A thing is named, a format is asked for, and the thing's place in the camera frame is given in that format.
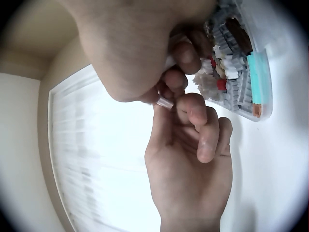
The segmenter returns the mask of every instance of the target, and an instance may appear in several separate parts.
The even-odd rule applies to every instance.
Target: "hand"
[[[180,96],[171,112],[154,105],[145,162],[161,232],[219,231],[232,185],[231,133],[230,120],[199,94]]]
[[[216,3],[215,0],[59,1],[74,17],[84,51],[111,97],[148,103],[158,99],[154,86],[164,72],[169,36],[177,34],[184,25],[200,26]],[[200,34],[193,30],[188,37]],[[211,52],[212,46],[205,40],[202,46]],[[201,41],[194,46],[201,47]],[[192,44],[177,44],[170,52],[184,73],[199,70],[200,52]]]

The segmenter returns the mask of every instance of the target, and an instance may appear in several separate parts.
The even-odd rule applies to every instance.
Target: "window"
[[[75,231],[159,231],[144,152],[152,106],[114,101],[91,65],[49,94],[49,148]]]

